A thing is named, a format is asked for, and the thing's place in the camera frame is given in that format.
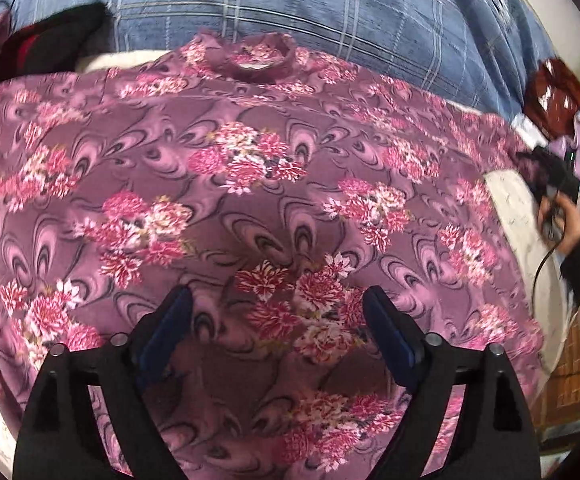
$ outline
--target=blue gripper pad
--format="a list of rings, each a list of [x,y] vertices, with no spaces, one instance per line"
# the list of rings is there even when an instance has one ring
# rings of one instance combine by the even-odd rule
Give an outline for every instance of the blue gripper pad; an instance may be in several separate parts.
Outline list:
[[[413,394],[422,377],[423,332],[408,314],[396,309],[380,286],[365,291],[363,308],[366,325],[394,382]]]
[[[152,336],[136,356],[135,383],[139,391],[150,384],[162,380],[163,372],[170,361],[175,347],[190,333],[192,322],[192,292],[182,287],[173,300],[166,306],[160,322],[154,328]]]

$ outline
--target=floral pattern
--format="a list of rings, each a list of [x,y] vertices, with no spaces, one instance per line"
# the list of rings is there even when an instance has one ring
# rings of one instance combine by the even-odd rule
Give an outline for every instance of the floral pattern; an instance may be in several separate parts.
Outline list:
[[[100,247],[101,273],[119,288],[141,282],[142,265],[168,267],[190,250],[183,231],[192,211],[165,196],[148,206],[136,193],[121,191],[104,202],[103,211],[104,222],[87,218],[72,234]]]
[[[177,284],[194,311],[177,386],[155,402],[176,414],[160,430],[193,480],[245,463],[252,476],[368,476],[409,402],[364,322],[371,285],[426,332],[468,348],[503,339],[534,389],[542,334],[481,179],[514,168],[515,134],[287,36],[246,44],[200,34],[142,67],[0,84],[0,408],[13,431],[49,346],[127,332]],[[253,61],[272,65],[237,63]]]
[[[330,218],[347,218],[355,221],[367,244],[385,252],[391,245],[390,234],[402,233],[411,219],[403,208],[405,193],[385,184],[370,184],[365,180],[347,178],[339,182],[345,199],[332,197],[323,203]]]

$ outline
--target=blue plaid fabric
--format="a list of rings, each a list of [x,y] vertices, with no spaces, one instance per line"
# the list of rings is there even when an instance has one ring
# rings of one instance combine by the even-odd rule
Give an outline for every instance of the blue plaid fabric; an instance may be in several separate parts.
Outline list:
[[[522,0],[16,0],[16,26],[94,1],[113,16],[96,50],[170,49],[200,27],[231,40],[284,31],[507,119],[520,111],[529,74],[553,55]],[[0,10],[11,2],[0,0]]]

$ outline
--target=brown leather bag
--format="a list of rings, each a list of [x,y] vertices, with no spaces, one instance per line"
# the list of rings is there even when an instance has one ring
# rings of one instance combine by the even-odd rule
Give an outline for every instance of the brown leather bag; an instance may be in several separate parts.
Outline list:
[[[566,64],[547,59],[528,82],[524,114],[548,139],[574,136],[574,115],[580,110],[580,82]]]

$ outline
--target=person's hand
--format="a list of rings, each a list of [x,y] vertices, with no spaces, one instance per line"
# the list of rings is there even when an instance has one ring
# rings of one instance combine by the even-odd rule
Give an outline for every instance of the person's hand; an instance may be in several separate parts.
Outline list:
[[[537,217],[537,225],[542,235],[544,221],[551,207],[560,207],[563,210],[564,218],[554,216],[554,223],[563,231],[563,239],[557,246],[557,251],[563,256],[568,256],[580,241],[580,212],[574,202],[563,193],[557,193],[553,200],[544,196]],[[554,246],[554,242],[550,240],[546,240],[546,243],[549,246]]]

